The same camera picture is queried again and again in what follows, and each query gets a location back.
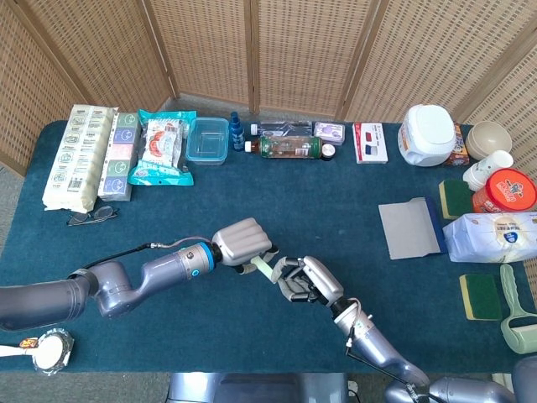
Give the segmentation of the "purple wipes box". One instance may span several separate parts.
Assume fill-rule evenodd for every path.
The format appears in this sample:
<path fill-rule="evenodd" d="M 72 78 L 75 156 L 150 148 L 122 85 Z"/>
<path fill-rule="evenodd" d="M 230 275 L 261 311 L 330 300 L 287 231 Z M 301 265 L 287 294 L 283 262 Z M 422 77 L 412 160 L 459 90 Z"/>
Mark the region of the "purple wipes box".
<path fill-rule="evenodd" d="M 327 144 L 343 145 L 345 141 L 345 126 L 339 123 L 316 122 L 314 136 L 322 139 Z"/>

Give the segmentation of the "wicker folding screen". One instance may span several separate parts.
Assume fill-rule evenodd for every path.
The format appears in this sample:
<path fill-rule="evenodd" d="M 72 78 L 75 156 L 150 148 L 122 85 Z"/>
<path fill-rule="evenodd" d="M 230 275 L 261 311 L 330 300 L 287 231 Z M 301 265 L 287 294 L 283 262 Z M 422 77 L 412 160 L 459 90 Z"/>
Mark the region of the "wicker folding screen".
<path fill-rule="evenodd" d="M 0 0 L 0 251 L 75 103 L 495 121 L 537 181 L 537 0 Z"/>

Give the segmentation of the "black frame eyeglasses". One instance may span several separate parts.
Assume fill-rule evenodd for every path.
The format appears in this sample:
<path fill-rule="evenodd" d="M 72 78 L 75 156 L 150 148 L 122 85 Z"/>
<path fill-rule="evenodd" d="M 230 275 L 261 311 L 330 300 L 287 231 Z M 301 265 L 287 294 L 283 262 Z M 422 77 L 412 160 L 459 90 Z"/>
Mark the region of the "black frame eyeglasses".
<path fill-rule="evenodd" d="M 75 227 L 81 225 L 92 225 L 106 220 L 113 219 L 117 216 L 119 210 L 111 206 L 103 206 L 88 213 L 75 213 L 67 221 L 68 227 Z"/>

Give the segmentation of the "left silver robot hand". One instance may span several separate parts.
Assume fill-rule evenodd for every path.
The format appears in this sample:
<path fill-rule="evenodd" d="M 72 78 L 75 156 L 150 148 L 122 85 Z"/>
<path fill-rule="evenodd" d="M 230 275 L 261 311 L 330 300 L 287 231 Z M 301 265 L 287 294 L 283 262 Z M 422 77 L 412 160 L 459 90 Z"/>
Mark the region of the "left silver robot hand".
<path fill-rule="evenodd" d="M 279 252 L 263 228 L 253 218 L 246 218 L 222 228 L 214 234 L 211 247 L 215 259 L 227 267 L 232 267 L 240 275 L 258 269 L 253 262 L 260 258 L 268 263 Z"/>

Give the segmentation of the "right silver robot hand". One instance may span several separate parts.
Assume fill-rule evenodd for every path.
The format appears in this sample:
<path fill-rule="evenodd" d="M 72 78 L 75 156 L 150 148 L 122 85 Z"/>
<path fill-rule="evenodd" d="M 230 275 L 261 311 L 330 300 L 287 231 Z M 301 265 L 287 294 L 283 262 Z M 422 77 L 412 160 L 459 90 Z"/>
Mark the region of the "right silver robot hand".
<path fill-rule="evenodd" d="M 312 256 L 283 257 L 274 266 L 270 280 L 290 302 L 316 302 L 331 307 L 343 297 L 343 286 Z"/>

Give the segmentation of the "green yellow sponge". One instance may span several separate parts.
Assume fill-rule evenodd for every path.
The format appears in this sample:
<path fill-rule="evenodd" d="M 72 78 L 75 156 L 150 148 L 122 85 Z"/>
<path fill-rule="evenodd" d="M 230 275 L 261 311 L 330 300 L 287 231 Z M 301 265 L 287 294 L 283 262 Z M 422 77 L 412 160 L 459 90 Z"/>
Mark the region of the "green yellow sponge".
<path fill-rule="evenodd" d="M 503 318 L 498 289 L 493 275 L 461 275 L 459 284 L 468 320 L 500 321 Z"/>
<path fill-rule="evenodd" d="M 439 194 L 444 219 L 455 220 L 464 214 L 473 213 L 473 192 L 465 181 L 444 180 L 439 184 Z"/>

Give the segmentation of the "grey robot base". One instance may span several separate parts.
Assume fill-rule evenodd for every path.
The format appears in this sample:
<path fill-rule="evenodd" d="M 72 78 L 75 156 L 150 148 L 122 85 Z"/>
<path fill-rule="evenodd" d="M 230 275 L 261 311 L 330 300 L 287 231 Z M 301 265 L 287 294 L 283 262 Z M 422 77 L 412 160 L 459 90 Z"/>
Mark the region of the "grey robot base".
<path fill-rule="evenodd" d="M 347 403 L 343 373 L 173 373 L 165 403 Z"/>

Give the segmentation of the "cream plastic wrapped pack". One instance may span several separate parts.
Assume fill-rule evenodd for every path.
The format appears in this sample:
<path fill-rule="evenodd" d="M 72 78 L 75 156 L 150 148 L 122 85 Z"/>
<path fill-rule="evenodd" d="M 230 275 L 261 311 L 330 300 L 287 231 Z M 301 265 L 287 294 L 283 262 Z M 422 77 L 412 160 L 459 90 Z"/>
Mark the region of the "cream plastic wrapped pack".
<path fill-rule="evenodd" d="M 46 211 L 93 210 L 116 113 L 115 107 L 72 107 L 44 189 Z"/>

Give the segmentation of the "white box red blue print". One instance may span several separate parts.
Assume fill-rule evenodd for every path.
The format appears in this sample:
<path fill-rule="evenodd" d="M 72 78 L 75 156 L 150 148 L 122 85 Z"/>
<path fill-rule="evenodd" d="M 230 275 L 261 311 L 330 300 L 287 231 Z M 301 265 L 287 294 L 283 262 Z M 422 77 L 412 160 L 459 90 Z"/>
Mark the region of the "white box red blue print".
<path fill-rule="evenodd" d="M 382 123 L 354 123 L 353 142 L 358 164 L 386 164 L 388 153 Z"/>

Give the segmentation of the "teal snack bag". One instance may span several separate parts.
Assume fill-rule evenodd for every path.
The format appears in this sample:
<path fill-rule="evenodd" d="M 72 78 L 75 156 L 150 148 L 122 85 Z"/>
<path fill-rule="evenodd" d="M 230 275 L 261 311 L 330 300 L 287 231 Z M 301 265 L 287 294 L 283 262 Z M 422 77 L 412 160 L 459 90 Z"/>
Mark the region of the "teal snack bag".
<path fill-rule="evenodd" d="M 188 138 L 192 125 L 197 117 L 196 111 L 163 111 L 151 113 L 139 109 L 138 119 L 142 132 L 138 142 L 137 154 L 138 162 L 129 171 L 128 182 L 135 186 L 193 186 L 194 180 L 189 169 L 184 163 L 184 153 L 181 150 L 179 166 L 177 168 L 164 168 L 162 165 L 155 165 L 139 158 L 143 147 L 143 134 L 147 128 L 148 120 L 151 118 L 178 118 L 185 124 L 184 138 Z"/>

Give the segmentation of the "pastel tissue packs bundle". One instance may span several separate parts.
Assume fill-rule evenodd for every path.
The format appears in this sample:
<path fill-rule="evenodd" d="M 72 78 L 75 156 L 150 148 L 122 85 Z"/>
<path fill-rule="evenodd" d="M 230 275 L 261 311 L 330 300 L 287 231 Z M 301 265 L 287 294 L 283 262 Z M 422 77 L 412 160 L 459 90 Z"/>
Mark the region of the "pastel tissue packs bundle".
<path fill-rule="evenodd" d="M 105 202 L 129 202 L 129 171 L 138 161 L 141 126 L 137 113 L 116 113 L 99 182 L 98 197 Z"/>

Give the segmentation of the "white detergent jug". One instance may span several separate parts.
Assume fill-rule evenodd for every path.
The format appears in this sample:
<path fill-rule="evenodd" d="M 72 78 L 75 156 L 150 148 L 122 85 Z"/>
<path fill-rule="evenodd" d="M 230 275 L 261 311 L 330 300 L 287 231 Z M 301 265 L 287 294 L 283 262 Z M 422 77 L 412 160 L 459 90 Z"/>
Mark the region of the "white detergent jug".
<path fill-rule="evenodd" d="M 443 164 L 456 145 L 451 115 L 439 105 L 414 105 L 398 131 L 398 146 L 404 160 L 414 166 Z"/>

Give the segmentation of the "green sticky notes pad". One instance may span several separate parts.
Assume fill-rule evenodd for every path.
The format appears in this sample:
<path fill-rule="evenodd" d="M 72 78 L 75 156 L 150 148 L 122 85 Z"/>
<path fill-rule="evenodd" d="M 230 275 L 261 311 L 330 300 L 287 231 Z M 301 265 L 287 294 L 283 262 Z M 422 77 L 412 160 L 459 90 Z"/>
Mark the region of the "green sticky notes pad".
<path fill-rule="evenodd" d="M 273 268 L 264 261 L 260 256 L 256 256 L 251 259 L 251 264 L 255 266 L 255 268 L 261 272 L 271 283 L 275 283 L 276 280 L 273 277 L 274 270 Z"/>

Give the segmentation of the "blue carpet table cover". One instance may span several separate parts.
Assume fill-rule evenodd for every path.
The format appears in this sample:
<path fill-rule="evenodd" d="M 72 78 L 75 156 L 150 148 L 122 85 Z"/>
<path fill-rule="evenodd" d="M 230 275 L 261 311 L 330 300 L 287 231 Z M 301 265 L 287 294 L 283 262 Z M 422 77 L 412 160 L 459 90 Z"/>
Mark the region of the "blue carpet table cover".
<path fill-rule="evenodd" d="M 63 280 L 82 265 L 120 254 L 134 285 L 147 242 L 217 230 L 253 217 L 283 256 L 311 255 L 411 363 L 429 372 L 508 372 L 519 360 L 497 322 L 469 321 L 459 277 L 496 275 L 495 264 L 453 263 L 446 255 L 391 260 L 378 206 L 425 196 L 461 177 L 460 166 L 408 165 L 398 126 L 384 127 L 388 162 L 356 162 L 351 139 L 332 160 L 268 160 L 231 152 L 222 165 L 191 165 L 193 186 L 140 186 L 117 217 L 68 227 L 69 213 L 41 197 L 64 122 L 46 126 L 0 255 L 0 286 Z M 90 301 L 66 323 L 75 339 L 70 371 L 362 372 L 328 308 L 291 303 L 264 275 L 225 266 L 148 298 L 108 319 Z"/>

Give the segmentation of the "white blue plastic bag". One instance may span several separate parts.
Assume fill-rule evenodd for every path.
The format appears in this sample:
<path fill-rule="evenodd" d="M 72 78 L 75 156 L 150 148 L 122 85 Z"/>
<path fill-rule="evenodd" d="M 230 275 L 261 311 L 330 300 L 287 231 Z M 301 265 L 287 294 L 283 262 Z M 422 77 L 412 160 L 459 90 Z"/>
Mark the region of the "white blue plastic bag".
<path fill-rule="evenodd" d="M 537 257 L 537 212 L 467 213 L 443 233 L 452 262 L 508 264 Z"/>

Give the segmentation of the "pale green lint roller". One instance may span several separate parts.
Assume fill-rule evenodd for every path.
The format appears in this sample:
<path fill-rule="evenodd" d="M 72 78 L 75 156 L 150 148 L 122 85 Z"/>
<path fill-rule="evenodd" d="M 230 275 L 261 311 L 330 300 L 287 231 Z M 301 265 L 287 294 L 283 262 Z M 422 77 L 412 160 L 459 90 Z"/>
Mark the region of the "pale green lint roller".
<path fill-rule="evenodd" d="M 521 306 L 511 265 L 500 266 L 500 279 L 509 308 L 509 315 L 500 325 L 504 340 L 515 353 L 537 353 L 537 313 L 528 312 Z"/>

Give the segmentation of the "white stick orange label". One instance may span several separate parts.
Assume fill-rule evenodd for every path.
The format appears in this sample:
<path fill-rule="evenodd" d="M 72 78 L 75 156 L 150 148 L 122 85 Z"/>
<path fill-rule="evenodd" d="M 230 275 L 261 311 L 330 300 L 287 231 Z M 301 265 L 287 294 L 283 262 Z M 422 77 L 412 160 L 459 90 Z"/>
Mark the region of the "white stick orange label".
<path fill-rule="evenodd" d="M 38 352 L 39 340 L 37 338 L 25 338 L 19 345 L 0 345 L 0 358 L 14 356 L 34 356 Z"/>

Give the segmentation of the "clear plastic food container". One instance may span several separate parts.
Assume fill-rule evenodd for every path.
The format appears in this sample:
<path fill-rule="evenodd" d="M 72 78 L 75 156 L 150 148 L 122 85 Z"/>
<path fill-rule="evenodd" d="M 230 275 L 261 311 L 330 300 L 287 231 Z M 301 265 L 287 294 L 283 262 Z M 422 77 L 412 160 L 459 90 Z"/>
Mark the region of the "clear plastic food container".
<path fill-rule="evenodd" d="M 222 165 L 228 153 L 229 128 L 225 118 L 196 118 L 185 157 L 197 165 Z"/>

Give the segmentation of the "blue spray bottle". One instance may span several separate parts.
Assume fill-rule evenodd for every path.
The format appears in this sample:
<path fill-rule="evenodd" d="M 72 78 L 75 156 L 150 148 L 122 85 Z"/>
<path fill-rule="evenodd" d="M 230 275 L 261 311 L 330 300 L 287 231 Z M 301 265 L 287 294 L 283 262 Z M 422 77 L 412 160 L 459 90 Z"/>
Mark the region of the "blue spray bottle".
<path fill-rule="evenodd" d="M 236 151 L 244 151 L 244 129 L 237 112 L 231 112 L 229 131 L 233 148 Z"/>

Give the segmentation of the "foil cup white filling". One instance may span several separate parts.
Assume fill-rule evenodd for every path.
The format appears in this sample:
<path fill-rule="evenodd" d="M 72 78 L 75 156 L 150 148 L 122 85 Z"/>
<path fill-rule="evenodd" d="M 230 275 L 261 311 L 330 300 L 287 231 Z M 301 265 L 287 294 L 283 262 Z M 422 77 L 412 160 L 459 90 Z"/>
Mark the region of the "foil cup white filling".
<path fill-rule="evenodd" d="M 48 376 L 57 374 L 68 365 L 74 342 L 65 329 L 50 329 L 38 339 L 37 353 L 33 357 L 34 368 Z"/>

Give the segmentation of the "orange carton box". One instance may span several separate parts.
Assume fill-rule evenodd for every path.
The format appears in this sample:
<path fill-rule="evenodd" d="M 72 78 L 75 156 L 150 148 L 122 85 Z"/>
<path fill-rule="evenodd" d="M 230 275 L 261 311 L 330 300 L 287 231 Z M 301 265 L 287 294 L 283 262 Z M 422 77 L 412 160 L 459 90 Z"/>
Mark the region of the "orange carton box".
<path fill-rule="evenodd" d="M 448 159 L 443 163 L 443 165 L 450 166 L 461 166 L 469 165 L 470 157 L 467 152 L 466 145 L 464 143 L 464 138 L 462 136 L 461 125 L 459 123 L 454 123 L 456 142 L 455 147 L 451 151 Z"/>

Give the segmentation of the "green tea bottle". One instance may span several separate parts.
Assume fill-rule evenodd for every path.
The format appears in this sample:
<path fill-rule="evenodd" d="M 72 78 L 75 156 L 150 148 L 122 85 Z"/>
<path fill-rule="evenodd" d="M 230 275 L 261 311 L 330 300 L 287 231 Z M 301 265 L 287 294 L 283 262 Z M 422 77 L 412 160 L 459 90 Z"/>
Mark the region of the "green tea bottle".
<path fill-rule="evenodd" d="M 246 141 L 244 151 L 267 159 L 319 159 L 322 140 L 311 136 L 261 136 Z"/>

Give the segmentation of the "orange lidded noodle cup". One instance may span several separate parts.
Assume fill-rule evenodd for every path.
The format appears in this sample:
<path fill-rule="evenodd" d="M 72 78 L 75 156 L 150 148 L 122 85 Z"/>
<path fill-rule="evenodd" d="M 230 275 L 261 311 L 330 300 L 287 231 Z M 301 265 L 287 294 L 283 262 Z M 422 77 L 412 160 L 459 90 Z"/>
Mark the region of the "orange lidded noodle cup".
<path fill-rule="evenodd" d="M 476 213 L 526 212 L 537 203 L 537 186 L 523 172 L 512 168 L 495 171 L 472 196 Z"/>

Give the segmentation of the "clear wrapped snack pack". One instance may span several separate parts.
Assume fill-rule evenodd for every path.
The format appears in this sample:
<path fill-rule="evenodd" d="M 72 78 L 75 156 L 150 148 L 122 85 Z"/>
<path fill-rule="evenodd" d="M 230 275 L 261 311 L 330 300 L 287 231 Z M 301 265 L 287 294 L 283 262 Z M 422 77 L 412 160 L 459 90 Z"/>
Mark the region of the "clear wrapped snack pack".
<path fill-rule="evenodd" d="M 185 124 L 178 118 L 151 118 L 143 134 L 142 161 L 177 168 L 182 150 Z"/>

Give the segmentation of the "beige bowl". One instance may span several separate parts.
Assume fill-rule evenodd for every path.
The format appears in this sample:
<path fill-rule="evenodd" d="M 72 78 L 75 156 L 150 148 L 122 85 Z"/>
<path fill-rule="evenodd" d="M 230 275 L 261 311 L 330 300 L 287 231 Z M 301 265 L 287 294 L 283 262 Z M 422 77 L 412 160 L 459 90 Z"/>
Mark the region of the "beige bowl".
<path fill-rule="evenodd" d="M 509 153 L 513 143 L 510 134 L 503 126 L 483 121 L 470 129 L 465 145 L 473 159 L 482 160 L 497 150 Z"/>

